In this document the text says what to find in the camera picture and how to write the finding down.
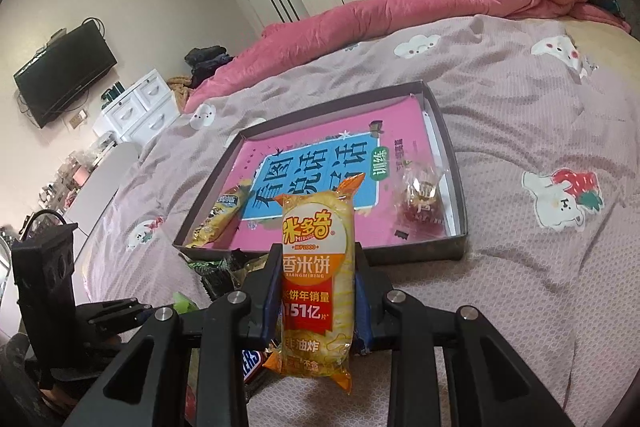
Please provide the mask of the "green black snack packet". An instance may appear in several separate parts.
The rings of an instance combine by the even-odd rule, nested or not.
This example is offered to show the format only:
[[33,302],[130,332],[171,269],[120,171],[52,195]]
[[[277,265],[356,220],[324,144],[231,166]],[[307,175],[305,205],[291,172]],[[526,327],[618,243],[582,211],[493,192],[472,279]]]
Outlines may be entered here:
[[229,251],[220,259],[195,260],[182,254],[186,265],[200,278],[210,300],[236,291],[250,271],[262,269],[266,256],[250,256],[242,251]]

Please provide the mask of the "orange rice cracker packet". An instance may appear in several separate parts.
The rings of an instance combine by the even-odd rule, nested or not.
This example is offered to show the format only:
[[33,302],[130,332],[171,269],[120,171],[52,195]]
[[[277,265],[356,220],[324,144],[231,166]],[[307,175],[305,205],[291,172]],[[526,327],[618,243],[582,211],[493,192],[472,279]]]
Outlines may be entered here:
[[355,332],[354,197],[364,176],[334,190],[281,194],[281,341],[267,359],[283,376],[329,378],[352,390],[349,351]]

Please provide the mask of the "Snickers bar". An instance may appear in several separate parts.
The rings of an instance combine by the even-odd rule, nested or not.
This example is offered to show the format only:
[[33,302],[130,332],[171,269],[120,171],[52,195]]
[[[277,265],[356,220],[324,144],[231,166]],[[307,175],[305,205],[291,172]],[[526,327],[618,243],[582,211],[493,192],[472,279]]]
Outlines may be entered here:
[[248,385],[254,381],[264,368],[267,355],[264,351],[243,350],[242,351],[242,374],[244,384]]

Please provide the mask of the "yellow cow candy bar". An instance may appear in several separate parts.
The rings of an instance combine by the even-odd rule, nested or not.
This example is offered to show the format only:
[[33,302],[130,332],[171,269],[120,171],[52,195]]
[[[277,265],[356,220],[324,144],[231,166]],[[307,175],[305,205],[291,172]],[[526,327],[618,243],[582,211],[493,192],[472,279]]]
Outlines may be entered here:
[[201,248],[216,239],[228,228],[232,219],[242,210],[248,196],[252,181],[243,179],[229,190],[220,194],[206,219],[194,230],[188,248]]

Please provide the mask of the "grey shallow box tray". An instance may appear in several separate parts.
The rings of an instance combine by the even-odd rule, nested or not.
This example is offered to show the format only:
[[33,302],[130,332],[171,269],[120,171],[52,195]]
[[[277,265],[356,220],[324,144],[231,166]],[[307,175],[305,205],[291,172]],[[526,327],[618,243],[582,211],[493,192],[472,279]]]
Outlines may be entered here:
[[[434,174],[437,186],[436,213],[425,222],[400,208],[402,174],[420,168]],[[461,176],[442,111],[423,81],[349,95],[240,131],[174,245],[195,260],[230,251],[260,255],[281,239],[277,195],[334,190],[358,173],[364,179],[354,199],[356,239],[371,265],[462,258],[468,219]],[[191,247],[218,197],[243,180],[252,184],[243,209],[218,239]]]

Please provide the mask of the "clear wrapped red snack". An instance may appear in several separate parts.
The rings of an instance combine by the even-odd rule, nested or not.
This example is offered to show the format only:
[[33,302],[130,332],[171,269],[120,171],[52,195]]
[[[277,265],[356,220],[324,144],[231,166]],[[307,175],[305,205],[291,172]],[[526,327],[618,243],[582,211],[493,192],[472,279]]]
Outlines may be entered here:
[[399,222],[418,229],[444,224],[439,183],[445,170],[426,162],[405,160],[397,171],[394,204]]

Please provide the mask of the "white drawer cabinet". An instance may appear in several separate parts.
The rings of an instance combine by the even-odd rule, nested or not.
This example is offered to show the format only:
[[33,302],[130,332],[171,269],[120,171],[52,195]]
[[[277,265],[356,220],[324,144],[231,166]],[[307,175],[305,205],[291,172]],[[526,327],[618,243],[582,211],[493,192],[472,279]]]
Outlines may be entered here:
[[174,92],[153,69],[101,110],[92,131],[145,147],[179,116]]

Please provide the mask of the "dark clothes pile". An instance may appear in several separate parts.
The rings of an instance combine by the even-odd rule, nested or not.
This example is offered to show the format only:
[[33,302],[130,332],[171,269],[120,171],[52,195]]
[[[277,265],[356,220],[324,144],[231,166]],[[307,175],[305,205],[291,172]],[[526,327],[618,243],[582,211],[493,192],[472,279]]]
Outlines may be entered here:
[[192,89],[196,89],[204,80],[213,77],[217,69],[229,64],[233,57],[223,46],[209,48],[194,48],[184,57],[184,61],[191,69]]

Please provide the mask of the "lilac patterned bed sheet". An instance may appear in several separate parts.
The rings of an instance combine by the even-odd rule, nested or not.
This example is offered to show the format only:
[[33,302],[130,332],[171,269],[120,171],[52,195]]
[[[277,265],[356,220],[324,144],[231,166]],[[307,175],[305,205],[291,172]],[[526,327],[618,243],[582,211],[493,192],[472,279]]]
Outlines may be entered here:
[[639,369],[639,95],[568,65],[558,22],[483,15],[341,49],[181,118],[143,151],[88,244],[93,301],[209,303],[174,239],[240,129],[343,96],[425,81],[444,115],[468,212],[460,261],[392,265],[427,306],[476,306],[578,426],[601,426]]

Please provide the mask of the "black television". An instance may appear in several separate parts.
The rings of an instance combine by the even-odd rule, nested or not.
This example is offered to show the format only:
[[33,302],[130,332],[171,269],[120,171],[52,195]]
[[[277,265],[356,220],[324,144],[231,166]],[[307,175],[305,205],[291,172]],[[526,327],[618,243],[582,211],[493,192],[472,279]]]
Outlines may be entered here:
[[116,64],[96,20],[85,20],[35,55],[14,80],[30,116],[43,128]]

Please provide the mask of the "pink quilt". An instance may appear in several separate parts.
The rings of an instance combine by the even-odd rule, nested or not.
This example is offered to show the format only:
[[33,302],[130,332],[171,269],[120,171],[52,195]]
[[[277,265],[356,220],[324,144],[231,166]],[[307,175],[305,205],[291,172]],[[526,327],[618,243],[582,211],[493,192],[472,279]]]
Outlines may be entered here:
[[268,26],[255,44],[193,90],[184,109],[192,113],[209,98],[253,87],[355,42],[470,15],[509,20],[568,16],[630,29],[624,20],[589,0],[357,0],[298,22]]

